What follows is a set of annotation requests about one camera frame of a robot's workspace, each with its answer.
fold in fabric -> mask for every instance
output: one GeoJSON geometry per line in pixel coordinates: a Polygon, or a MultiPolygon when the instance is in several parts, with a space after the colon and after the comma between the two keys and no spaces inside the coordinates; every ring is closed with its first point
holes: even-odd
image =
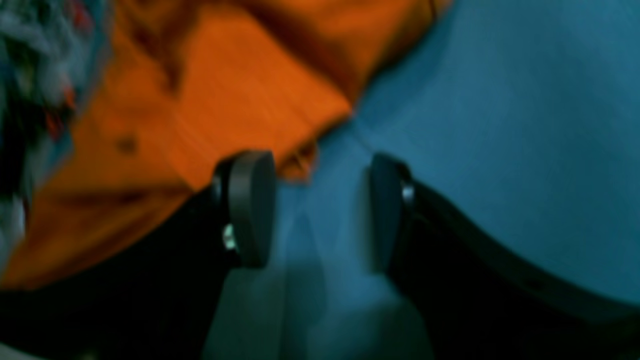
{"type": "Polygon", "coordinates": [[[273,151],[306,179],[315,141],[445,0],[120,0],[113,55],[36,193],[4,289],[34,289],[126,249],[209,184],[219,160],[273,151]]]}

blue fabric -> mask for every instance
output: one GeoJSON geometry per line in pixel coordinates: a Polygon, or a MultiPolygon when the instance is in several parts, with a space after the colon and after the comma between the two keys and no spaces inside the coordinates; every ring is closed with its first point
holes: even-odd
{"type": "Polygon", "coordinates": [[[458,1],[280,187],[273,258],[227,282],[205,358],[424,358],[411,305],[372,267],[376,151],[504,246],[640,307],[640,3],[458,1]]]}

blue surface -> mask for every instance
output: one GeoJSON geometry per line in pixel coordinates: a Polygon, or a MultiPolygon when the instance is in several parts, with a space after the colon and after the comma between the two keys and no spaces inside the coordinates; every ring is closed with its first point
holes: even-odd
{"type": "Polygon", "coordinates": [[[524,259],[640,307],[640,3],[458,1],[282,185],[273,258],[228,280],[205,358],[424,358],[373,269],[365,168],[406,160],[524,259]]]}

orange shirt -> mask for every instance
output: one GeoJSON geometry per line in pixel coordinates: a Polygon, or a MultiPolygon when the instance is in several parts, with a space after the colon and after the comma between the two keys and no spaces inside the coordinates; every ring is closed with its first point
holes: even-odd
{"type": "Polygon", "coordinates": [[[37,192],[1,286],[33,289],[117,254],[211,180],[270,149],[307,176],[315,140],[446,0],[118,0],[74,153],[37,192]]]}

orange fabric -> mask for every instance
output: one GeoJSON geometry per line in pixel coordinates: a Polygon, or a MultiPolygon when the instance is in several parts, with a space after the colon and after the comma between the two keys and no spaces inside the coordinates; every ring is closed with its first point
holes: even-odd
{"type": "Polygon", "coordinates": [[[1,286],[33,289],[113,256],[207,186],[220,159],[270,149],[290,179],[371,74],[445,0],[119,0],[113,57],[35,197],[1,286]]]}

